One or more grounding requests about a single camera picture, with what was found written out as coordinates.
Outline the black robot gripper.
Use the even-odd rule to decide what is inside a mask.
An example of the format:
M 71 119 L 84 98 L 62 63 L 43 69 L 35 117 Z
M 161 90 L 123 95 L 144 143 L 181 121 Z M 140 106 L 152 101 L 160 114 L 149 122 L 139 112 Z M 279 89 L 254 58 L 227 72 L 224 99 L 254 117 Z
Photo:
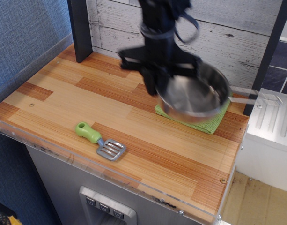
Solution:
M 149 95 L 167 90 L 174 75 L 198 77 L 201 58 L 182 50 L 174 38 L 145 38 L 140 47 L 120 50 L 122 69 L 138 71 Z

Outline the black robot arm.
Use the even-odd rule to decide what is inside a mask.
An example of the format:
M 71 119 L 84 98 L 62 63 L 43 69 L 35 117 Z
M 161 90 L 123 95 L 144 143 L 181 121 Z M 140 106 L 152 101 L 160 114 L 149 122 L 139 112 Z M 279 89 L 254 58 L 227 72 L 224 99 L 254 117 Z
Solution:
M 166 85 L 175 75 L 196 77 L 201 58 L 183 51 L 174 40 L 176 21 L 183 17 L 198 28 L 198 22 L 186 13 L 188 0 L 141 0 L 140 31 L 144 46 L 118 52 L 121 68 L 139 71 L 149 95 Z

